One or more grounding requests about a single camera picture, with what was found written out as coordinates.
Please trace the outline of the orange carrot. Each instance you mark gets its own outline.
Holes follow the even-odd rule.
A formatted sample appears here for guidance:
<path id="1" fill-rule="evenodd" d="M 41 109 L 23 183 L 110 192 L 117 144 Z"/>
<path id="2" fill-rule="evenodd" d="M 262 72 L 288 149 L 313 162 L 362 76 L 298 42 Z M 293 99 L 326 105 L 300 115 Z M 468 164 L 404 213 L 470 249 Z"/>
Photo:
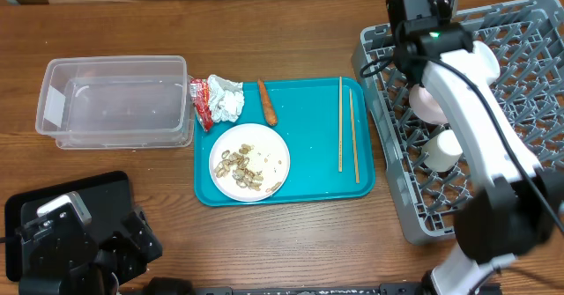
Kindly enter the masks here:
<path id="1" fill-rule="evenodd" d="M 278 124 L 278 117 L 274 111 L 274 107 L 271 103 L 264 81 L 262 79 L 258 79 L 257 85 L 262 102 L 264 119 L 270 126 L 276 126 Z"/>

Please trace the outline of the white plate with food scraps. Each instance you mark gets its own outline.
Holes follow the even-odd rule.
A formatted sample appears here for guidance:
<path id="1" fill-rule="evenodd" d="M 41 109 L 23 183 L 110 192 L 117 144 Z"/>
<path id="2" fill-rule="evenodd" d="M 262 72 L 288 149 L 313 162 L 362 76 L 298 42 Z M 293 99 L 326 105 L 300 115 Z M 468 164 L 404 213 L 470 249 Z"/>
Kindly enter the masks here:
<path id="1" fill-rule="evenodd" d="M 256 203 L 282 189 L 290 173 L 286 142 L 274 129 L 245 123 L 223 132 L 209 154 L 211 180 L 220 193 Z"/>

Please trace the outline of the wooden chopstick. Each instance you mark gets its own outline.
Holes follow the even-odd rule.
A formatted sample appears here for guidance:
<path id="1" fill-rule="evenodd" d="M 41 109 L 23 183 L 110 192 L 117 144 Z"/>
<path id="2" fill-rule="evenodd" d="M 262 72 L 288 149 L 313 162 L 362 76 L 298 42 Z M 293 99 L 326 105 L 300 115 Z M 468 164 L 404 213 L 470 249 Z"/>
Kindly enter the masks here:
<path id="1" fill-rule="evenodd" d="M 353 90 L 349 89 L 349 107 L 350 107 L 350 123 L 352 132 L 352 153 L 353 153 L 353 166 L 355 172 L 355 182 L 360 184 L 360 171 L 358 162 L 358 150 L 357 150 L 357 140 L 356 140 L 356 127 L 355 127 L 355 111 L 353 105 Z"/>
<path id="2" fill-rule="evenodd" d="M 342 77 L 338 79 L 338 171 L 343 171 L 343 93 Z"/>

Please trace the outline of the white tissue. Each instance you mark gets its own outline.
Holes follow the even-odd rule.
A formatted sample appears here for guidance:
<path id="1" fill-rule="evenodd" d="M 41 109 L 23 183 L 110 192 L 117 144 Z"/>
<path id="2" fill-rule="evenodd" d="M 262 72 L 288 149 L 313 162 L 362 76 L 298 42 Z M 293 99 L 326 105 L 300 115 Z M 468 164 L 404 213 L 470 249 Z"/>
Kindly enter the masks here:
<path id="1" fill-rule="evenodd" d="M 214 122 L 236 122 L 241 115 L 245 99 L 243 83 L 224 79 L 217 75 L 207 78 L 210 90 L 208 108 Z"/>

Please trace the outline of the red snack wrapper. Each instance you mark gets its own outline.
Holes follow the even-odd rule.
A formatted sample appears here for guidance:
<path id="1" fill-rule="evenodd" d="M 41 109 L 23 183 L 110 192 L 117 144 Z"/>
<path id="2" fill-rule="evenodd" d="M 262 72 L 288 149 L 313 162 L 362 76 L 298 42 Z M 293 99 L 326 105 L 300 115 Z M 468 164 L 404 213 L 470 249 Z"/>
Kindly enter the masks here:
<path id="1" fill-rule="evenodd" d="M 189 81 L 189 92 L 197 111 L 197 118 L 204 132 L 208 132 L 214 124 L 212 111 L 209 108 L 210 87 L 206 79 L 192 78 Z"/>

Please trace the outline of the pink bowl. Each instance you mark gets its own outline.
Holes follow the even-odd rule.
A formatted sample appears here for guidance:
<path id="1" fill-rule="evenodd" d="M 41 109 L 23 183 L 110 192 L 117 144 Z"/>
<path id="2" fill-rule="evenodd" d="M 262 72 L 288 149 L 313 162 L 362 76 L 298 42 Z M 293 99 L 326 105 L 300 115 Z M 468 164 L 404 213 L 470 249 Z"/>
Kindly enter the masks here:
<path id="1" fill-rule="evenodd" d="M 443 113 L 440 105 L 433 96 L 420 85 L 414 85 L 409 93 L 409 104 L 411 110 L 423 122 L 442 125 L 447 124 L 448 119 Z"/>

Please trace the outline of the white cup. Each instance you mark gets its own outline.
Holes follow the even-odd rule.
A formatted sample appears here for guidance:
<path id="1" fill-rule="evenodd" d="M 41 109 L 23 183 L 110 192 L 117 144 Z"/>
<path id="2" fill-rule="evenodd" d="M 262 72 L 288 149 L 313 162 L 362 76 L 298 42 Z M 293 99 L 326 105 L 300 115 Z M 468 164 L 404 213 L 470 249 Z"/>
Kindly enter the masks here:
<path id="1" fill-rule="evenodd" d="M 430 139 L 422 147 L 422 152 L 428 154 L 424 164 L 438 173 L 450 170 L 463 154 L 462 147 L 451 129 L 445 129 Z"/>

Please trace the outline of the black plastic tray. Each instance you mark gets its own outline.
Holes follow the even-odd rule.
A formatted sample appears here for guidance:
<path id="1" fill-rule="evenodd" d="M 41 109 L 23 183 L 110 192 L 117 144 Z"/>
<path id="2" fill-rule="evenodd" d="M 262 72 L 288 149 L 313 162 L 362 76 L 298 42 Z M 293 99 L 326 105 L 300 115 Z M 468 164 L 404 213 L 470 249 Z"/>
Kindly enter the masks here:
<path id="1" fill-rule="evenodd" d="M 71 192 L 78 193 L 91 216 L 88 224 L 72 227 L 78 244 L 84 244 L 83 235 L 96 245 L 107 240 L 116 242 L 117 235 L 124 229 L 122 218 L 132 211 L 133 206 L 128 176 L 120 171 L 10 197 L 4 207 L 5 233 L 13 236 L 17 228 L 37 218 L 40 206 Z M 56 293 L 65 286 L 65 276 L 54 267 L 44 267 L 28 276 L 24 274 L 30 261 L 23 254 L 20 239 L 8 243 L 5 252 L 6 276 L 12 282 L 18 281 L 21 289 Z"/>

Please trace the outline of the white bowl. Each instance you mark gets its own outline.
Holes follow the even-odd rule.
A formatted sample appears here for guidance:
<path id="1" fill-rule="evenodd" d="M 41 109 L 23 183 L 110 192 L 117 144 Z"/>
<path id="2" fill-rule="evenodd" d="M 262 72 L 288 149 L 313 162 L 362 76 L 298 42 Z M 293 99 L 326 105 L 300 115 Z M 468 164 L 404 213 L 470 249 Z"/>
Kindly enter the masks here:
<path id="1" fill-rule="evenodd" d="M 473 58 L 478 74 L 487 85 L 493 84 L 500 76 L 500 64 L 492 51 L 483 41 L 473 42 Z"/>

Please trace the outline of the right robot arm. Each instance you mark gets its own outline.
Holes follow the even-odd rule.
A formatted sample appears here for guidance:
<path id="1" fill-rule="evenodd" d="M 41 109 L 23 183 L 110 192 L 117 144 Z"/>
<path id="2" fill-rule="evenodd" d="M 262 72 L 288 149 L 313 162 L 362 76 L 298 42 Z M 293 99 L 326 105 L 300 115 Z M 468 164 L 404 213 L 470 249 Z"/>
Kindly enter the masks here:
<path id="1" fill-rule="evenodd" d="M 489 86 L 493 51 L 453 21 L 453 0 L 386 0 L 393 63 L 440 106 L 471 170 L 475 196 L 455 215 L 456 244 L 426 276 L 433 294 L 473 294 L 562 229 L 562 173 L 545 170 Z"/>

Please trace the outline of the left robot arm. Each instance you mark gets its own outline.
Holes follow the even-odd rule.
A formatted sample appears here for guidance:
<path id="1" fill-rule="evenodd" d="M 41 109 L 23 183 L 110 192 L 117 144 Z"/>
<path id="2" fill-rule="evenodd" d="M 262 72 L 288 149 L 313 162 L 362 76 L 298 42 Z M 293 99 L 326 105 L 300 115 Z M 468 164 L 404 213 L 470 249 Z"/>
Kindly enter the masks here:
<path id="1" fill-rule="evenodd" d="M 20 295 L 116 295 L 120 285 L 144 274 L 163 246 L 140 209 L 120 220 L 101 243 L 88 232 L 92 216 L 83 203 L 60 203 L 16 230 L 22 249 Z"/>

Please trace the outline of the grey dishwasher rack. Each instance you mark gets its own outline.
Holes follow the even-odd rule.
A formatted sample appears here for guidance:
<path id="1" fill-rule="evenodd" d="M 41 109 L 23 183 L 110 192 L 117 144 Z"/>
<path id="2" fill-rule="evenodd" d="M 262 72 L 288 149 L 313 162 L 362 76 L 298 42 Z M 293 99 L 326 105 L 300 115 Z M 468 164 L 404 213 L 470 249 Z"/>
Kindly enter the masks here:
<path id="1" fill-rule="evenodd" d="M 491 85 L 512 127 L 542 166 L 563 168 L 563 6 L 559 0 L 515 0 L 459 11 L 455 20 L 494 52 L 500 78 Z M 404 74 L 390 64 L 358 79 L 386 159 L 386 177 L 405 238 L 415 245 L 449 239 L 454 214 L 473 196 L 460 159 L 437 173 L 423 145 L 443 125 L 411 110 Z"/>

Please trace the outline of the teal serving tray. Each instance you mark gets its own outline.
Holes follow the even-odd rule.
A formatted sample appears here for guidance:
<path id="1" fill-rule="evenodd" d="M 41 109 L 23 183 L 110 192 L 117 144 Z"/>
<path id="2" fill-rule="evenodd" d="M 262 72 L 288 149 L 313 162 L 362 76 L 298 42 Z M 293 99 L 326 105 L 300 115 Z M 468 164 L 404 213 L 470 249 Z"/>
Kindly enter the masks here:
<path id="1" fill-rule="evenodd" d="M 343 171 L 338 171 L 338 79 L 339 77 L 272 81 L 266 89 L 278 117 L 270 127 L 264 120 L 258 86 L 243 86 L 245 105 L 237 122 L 215 124 L 208 132 L 201 125 L 194 132 L 194 192 L 205 205 L 236 206 L 238 202 L 220 193 L 209 172 L 209 154 L 219 136 L 237 125 L 257 123 L 274 129 L 286 142 L 291 167 L 282 189 L 263 200 L 265 204 L 302 203 L 358 198 L 375 185 L 375 166 L 361 86 L 342 78 Z M 355 182 L 350 123 L 349 89 L 355 111 L 360 184 Z"/>

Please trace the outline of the clear plastic bin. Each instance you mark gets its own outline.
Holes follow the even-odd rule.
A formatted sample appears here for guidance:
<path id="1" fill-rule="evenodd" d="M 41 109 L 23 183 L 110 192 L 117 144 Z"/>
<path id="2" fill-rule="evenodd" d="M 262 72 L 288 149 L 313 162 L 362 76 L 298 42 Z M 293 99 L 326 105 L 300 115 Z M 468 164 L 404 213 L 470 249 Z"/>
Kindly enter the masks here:
<path id="1" fill-rule="evenodd" d="M 35 129 L 65 150 L 177 148 L 194 124 L 183 57 L 117 55 L 52 60 Z"/>

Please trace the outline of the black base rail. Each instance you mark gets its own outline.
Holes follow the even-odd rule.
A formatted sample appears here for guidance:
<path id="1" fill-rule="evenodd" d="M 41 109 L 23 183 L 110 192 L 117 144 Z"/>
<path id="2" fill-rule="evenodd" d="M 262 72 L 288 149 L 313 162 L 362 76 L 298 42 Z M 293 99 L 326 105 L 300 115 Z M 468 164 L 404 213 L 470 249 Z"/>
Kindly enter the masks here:
<path id="1" fill-rule="evenodd" d="M 420 295 L 420 283 L 384 283 L 378 286 L 347 287 L 298 287 L 235 289 L 232 287 L 201 287 L 194 290 L 196 295 Z"/>

